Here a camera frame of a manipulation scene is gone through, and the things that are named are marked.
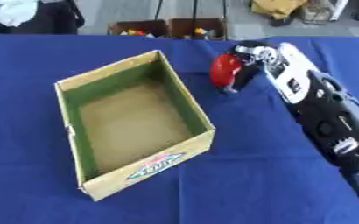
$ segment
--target green box lining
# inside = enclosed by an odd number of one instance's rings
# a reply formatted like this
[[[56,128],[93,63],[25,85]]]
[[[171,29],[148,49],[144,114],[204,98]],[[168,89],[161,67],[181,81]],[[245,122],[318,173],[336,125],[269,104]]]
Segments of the green box lining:
[[[86,180],[93,179],[100,174],[80,113],[80,107],[88,102],[134,87],[144,81],[159,81],[163,83],[173,106],[194,136],[208,129],[197,112],[189,105],[187,98],[176,85],[175,80],[168,73],[169,69],[163,62],[156,60],[92,81],[86,85],[69,89],[63,93],[69,114],[69,122],[77,133],[74,141]]]

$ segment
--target yellow object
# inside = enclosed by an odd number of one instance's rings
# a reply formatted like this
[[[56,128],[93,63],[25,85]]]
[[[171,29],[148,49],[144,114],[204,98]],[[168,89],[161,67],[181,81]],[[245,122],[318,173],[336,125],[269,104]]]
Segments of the yellow object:
[[[194,30],[194,33],[201,34],[201,33],[202,33],[201,28],[197,28],[197,29],[195,29],[195,30]]]
[[[307,0],[253,0],[251,10],[259,14],[270,15],[275,19],[286,18],[305,4]]]
[[[136,35],[136,32],[137,31],[135,31],[135,30],[131,30],[131,29],[128,30],[129,35]]]

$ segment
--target gray floor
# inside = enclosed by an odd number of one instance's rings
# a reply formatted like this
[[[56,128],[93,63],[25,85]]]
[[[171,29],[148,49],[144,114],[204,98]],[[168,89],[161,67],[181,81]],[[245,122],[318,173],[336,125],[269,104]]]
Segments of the gray floor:
[[[230,39],[261,39],[271,36],[344,35],[359,36],[359,21],[350,15],[354,1],[342,13],[339,21],[327,25],[303,24],[296,19],[292,24],[274,28],[268,19],[251,13],[249,0],[227,0],[228,33]],[[105,34],[107,24],[116,21],[153,19],[158,0],[76,0],[87,22],[82,34]],[[190,18],[193,0],[164,0],[161,18]],[[199,0],[198,17],[222,17],[222,0]]]

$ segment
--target blue tablecloth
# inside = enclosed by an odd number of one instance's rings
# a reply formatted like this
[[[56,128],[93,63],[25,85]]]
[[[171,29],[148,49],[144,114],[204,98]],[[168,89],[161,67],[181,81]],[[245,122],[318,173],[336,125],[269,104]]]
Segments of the blue tablecloth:
[[[288,41],[359,98],[359,38]],[[0,223],[359,224],[359,199],[302,135],[262,75],[216,93],[231,42],[0,36]],[[100,202],[76,189],[53,83],[159,49],[216,126],[210,151]]]

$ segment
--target logo on box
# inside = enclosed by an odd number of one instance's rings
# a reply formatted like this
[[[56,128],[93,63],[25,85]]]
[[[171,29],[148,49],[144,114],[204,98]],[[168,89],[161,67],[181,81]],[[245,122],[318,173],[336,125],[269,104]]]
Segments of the logo on box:
[[[155,157],[152,161],[144,164],[140,169],[132,173],[127,179],[135,179],[142,176],[160,172],[167,166],[172,165],[177,159],[185,155],[185,152],[179,154],[165,154]]]

